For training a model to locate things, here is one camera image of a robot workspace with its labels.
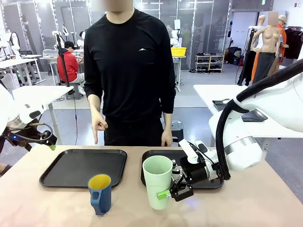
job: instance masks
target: blue mug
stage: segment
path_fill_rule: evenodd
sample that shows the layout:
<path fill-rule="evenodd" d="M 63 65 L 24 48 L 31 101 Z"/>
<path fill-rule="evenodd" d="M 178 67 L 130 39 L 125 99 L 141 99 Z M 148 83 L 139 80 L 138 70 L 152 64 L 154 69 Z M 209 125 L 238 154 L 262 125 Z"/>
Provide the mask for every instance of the blue mug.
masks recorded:
<path fill-rule="evenodd" d="M 90 178 L 88 186 L 90 203 L 95 209 L 96 215 L 109 212 L 112 204 L 111 178 L 106 174 L 98 174 Z"/>

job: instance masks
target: person in red jacket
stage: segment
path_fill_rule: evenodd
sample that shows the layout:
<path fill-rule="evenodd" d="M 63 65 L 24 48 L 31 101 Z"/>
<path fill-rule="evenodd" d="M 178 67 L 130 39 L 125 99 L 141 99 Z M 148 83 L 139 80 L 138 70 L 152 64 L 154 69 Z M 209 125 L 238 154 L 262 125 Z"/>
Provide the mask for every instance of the person in red jacket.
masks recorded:
<path fill-rule="evenodd" d="M 83 89 L 84 83 L 85 83 L 84 73 L 78 73 L 78 70 L 79 70 L 78 64 L 81 62 L 81 59 L 77 60 L 75 58 L 75 56 L 72 55 L 74 50 L 75 50 L 75 46 L 74 46 L 74 43 L 71 41 L 66 41 L 64 44 L 64 48 L 62 48 L 62 52 L 64 54 L 64 61 L 65 61 L 68 81 L 70 83 L 80 84 L 79 88 L 78 88 L 79 92 L 80 92 L 80 94 L 85 95 L 85 91 Z M 58 65 L 59 76 L 60 76 L 61 80 L 65 82 L 66 79 L 65 79 L 62 60 L 61 60 L 60 56 L 58 56 L 57 65 Z"/>

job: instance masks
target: yellow bin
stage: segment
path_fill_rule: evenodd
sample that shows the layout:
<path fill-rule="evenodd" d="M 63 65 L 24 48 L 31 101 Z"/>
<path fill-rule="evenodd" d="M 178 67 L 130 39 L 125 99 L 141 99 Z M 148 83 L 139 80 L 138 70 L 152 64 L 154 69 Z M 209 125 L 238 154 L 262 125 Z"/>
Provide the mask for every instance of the yellow bin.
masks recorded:
<path fill-rule="evenodd" d="M 183 57 L 185 56 L 186 47 L 172 47 L 171 54 L 173 57 Z"/>

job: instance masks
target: mug handle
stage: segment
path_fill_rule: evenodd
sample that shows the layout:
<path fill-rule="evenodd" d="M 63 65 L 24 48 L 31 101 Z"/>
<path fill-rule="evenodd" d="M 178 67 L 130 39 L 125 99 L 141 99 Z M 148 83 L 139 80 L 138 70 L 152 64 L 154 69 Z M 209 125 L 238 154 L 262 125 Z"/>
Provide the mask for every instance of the mug handle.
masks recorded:
<path fill-rule="evenodd" d="M 94 199 L 93 198 L 93 194 L 98 193 L 98 198 Z M 95 209 L 96 215 L 101 215 L 103 214 L 100 210 L 100 198 L 101 198 L 101 193 L 102 191 L 91 191 L 91 196 L 90 196 L 90 203 L 92 205 L 92 207 Z"/>

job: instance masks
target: orange garment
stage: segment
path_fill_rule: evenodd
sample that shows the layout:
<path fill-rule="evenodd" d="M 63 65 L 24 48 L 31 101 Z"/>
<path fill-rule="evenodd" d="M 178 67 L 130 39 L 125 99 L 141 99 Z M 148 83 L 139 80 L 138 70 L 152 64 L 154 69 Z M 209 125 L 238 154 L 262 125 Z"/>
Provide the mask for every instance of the orange garment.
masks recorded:
<path fill-rule="evenodd" d="M 256 54 L 255 61 L 254 61 L 254 67 L 252 68 L 252 72 L 251 72 L 251 80 L 252 81 L 254 81 L 255 74 L 256 74 L 256 71 L 257 71 L 258 58 L 259 58 L 259 52 Z"/>
<path fill-rule="evenodd" d="M 283 43 L 286 44 L 287 36 L 286 36 L 286 32 L 285 32 L 284 28 L 283 28 L 282 25 L 280 25 L 280 24 L 278 24 L 277 27 L 280 29 L 280 34 L 281 34 L 281 36 L 282 36 Z M 283 61 L 283 58 L 284 58 L 284 53 L 285 53 L 285 48 L 284 48 L 284 47 L 281 47 L 280 53 L 282 54 L 282 57 L 281 57 L 281 59 L 280 59 L 280 62 L 282 62 L 282 61 Z"/>

